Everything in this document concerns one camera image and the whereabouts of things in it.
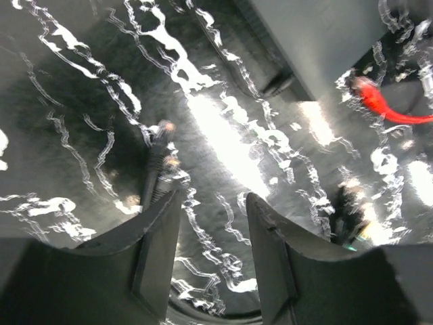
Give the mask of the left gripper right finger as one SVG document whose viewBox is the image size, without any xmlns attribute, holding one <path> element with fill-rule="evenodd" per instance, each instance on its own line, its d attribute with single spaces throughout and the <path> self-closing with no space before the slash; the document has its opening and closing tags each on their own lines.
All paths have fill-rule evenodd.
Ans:
<svg viewBox="0 0 433 325">
<path fill-rule="evenodd" d="M 365 323 L 355 252 L 286 219 L 254 193 L 246 210 L 263 324 Z"/>
</svg>

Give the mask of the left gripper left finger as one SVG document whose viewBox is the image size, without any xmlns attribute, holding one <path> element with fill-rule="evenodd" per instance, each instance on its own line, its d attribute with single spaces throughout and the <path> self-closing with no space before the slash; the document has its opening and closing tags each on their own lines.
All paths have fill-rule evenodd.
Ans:
<svg viewBox="0 0 433 325">
<path fill-rule="evenodd" d="M 73 320 L 163 320 L 180 224 L 170 192 L 136 217 L 78 247 Z"/>
</svg>

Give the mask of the black network switch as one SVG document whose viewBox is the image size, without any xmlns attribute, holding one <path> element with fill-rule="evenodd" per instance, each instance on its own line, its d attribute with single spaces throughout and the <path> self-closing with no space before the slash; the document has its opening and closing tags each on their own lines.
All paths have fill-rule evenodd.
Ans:
<svg viewBox="0 0 433 325">
<path fill-rule="evenodd" d="M 405 1 L 248 1 L 281 64 L 265 93 L 318 100 L 386 34 L 413 28 Z"/>
</svg>

